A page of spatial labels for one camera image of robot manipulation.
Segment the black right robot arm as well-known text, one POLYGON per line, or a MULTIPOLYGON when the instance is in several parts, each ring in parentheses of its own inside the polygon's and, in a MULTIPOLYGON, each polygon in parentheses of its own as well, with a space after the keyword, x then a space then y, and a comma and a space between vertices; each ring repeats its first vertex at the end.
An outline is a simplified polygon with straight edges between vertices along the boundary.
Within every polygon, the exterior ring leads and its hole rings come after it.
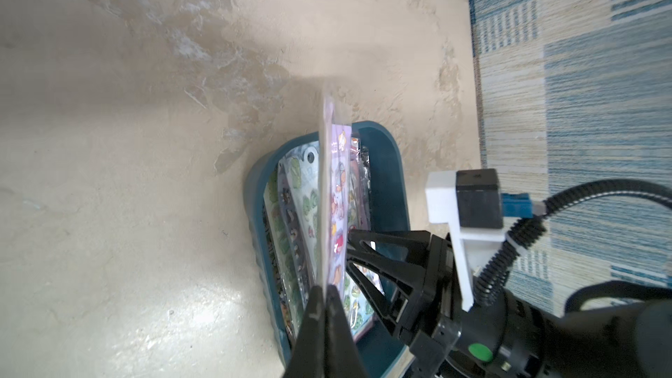
POLYGON ((668 377, 671 294, 627 282, 579 291, 562 317, 503 292, 462 307, 446 238, 352 230, 346 268, 414 360, 409 377, 668 377))

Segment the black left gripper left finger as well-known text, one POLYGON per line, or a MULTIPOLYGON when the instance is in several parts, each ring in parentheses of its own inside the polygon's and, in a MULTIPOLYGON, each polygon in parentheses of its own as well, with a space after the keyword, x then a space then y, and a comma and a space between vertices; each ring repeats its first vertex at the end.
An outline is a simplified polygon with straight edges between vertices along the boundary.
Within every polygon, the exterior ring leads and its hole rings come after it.
POLYGON ((320 378, 325 367, 325 296, 320 286, 309 293, 299 337, 293 348, 292 358, 283 374, 284 378, 320 378))

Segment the teal plastic storage box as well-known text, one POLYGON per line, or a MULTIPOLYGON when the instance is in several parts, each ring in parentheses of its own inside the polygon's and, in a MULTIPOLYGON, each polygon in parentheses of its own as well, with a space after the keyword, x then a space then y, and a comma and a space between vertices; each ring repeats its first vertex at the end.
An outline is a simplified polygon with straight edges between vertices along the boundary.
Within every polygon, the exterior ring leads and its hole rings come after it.
MULTIPOLYGON (((364 121, 353 124, 355 135, 369 149, 372 184, 372 229, 376 232, 399 232, 411 228, 404 184, 404 169, 397 142, 390 132, 377 122, 364 121)), ((273 274, 263 219, 264 188, 271 172, 289 150, 316 141, 313 132, 287 139, 274 146, 253 164, 243 184, 243 204, 255 250, 262 289, 266 298, 269 320, 276 341, 279 358, 286 365, 292 357, 292 348, 281 312, 276 279, 273 274)), ((405 346, 392 338, 385 327, 376 324, 357 342, 367 373, 371 377, 384 377, 402 358, 405 346)))

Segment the green dinosaur sticker sheet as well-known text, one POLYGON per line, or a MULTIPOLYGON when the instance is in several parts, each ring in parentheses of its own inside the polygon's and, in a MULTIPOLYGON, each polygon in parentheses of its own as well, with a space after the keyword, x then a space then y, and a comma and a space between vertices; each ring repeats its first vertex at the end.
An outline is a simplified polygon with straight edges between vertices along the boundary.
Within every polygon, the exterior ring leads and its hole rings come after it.
POLYGON ((303 292, 309 292, 316 284, 320 267, 319 172, 317 141, 293 148, 279 162, 286 229, 292 241, 294 263, 303 292))

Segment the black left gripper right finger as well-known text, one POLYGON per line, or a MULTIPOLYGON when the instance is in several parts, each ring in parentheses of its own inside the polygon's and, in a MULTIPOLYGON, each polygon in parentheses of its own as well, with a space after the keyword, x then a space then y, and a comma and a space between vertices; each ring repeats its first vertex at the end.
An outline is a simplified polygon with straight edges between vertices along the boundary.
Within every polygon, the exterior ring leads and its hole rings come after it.
POLYGON ((325 296, 325 377, 367 377, 338 289, 329 285, 325 296))

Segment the purple sticker sheet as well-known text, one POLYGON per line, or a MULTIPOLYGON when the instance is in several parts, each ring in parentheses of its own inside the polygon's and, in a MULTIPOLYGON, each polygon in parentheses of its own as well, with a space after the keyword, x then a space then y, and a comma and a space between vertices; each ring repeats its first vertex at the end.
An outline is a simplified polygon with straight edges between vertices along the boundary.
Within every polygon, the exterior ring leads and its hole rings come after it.
POLYGON ((352 126, 348 108, 323 94, 322 116, 318 132, 318 244, 320 267, 318 281, 323 287, 335 287, 344 293, 348 242, 348 193, 352 126))

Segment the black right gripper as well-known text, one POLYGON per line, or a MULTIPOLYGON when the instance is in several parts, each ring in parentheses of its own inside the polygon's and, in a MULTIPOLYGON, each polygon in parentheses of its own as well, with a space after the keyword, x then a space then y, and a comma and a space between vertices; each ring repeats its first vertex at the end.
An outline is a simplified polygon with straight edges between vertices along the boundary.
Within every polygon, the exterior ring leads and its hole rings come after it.
POLYGON ((508 290, 488 307, 462 308, 451 243, 428 231, 349 233, 346 268, 390 335, 415 359, 407 377, 549 377, 548 315, 508 290), (386 297, 361 272, 387 279, 386 297), (430 302, 415 318, 415 283, 430 302))

